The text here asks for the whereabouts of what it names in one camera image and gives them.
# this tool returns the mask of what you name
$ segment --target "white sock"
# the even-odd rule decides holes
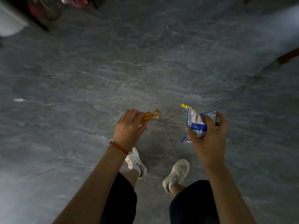
[[[138,165],[136,164],[136,165],[134,165],[134,166],[132,167],[132,169],[136,169],[136,170],[138,171],[138,173],[139,173],[139,177],[141,176],[141,174],[142,174],[142,170],[141,170],[140,166],[138,166]]]
[[[169,183],[168,183],[168,189],[169,191],[171,192],[170,190],[170,187],[174,184],[174,183],[178,183],[178,179],[176,177],[172,178]]]

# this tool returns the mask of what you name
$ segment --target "shoe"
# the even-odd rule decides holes
[[[140,167],[142,173],[141,173],[141,175],[140,175],[140,177],[138,179],[142,179],[147,174],[147,168],[141,162],[141,160],[139,158],[138,151],[137,151],[137,149],[135,147],[132,149],[132,152],[129,155],[127,155],[126,162],[127,162],[128,167],[129,167],[130,170],[135,165],[138,165]]]
[[[190,169],[190,164],[186,159],[178,160],[172,167],[171,173],[163,180],[163,187],[166,192],[169,193],[168,184],[171,180],[181,184],[185,177],[188,175]]]

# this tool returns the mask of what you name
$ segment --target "hand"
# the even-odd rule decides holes
[[[144,114],[144,112],[136,109],[127,110],[116,124],[114,142],[125,148],[128,152],[132,150],[139,137],[147,128],[148,122],[140,126],[140,121]]]
[[[224,115],[220,112],[217,112],[217,115],[220,119],[218,128],[215,127],[214,120],[207,115],[202,115],[207,124],[207,133],[204,138],[198,138],[190,127],[186,127],[195,152],[205,168],[224,164],[227,125]]]

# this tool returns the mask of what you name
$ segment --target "person's right arm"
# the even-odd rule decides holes
[[[225,165],[226,119],[223,114],[217,114],[220,119],[217,129],[210,117],[202,115],[207,123],[207,133],[203,139],[199,139],[189,127],[186,131],[210,181],[220,224],[256,224]]]

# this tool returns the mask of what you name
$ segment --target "black shorts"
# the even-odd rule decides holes
[[[125,210],[120,209],[124,201],[126,201]],[[136,215],[136,204],[137,195],[133,186],[121,173],[118,173],[111,187],[101,223],[132,224]],[[199,180],[180,192],[169,206],[169,215],[171,224],[219,224],[209,181]]]

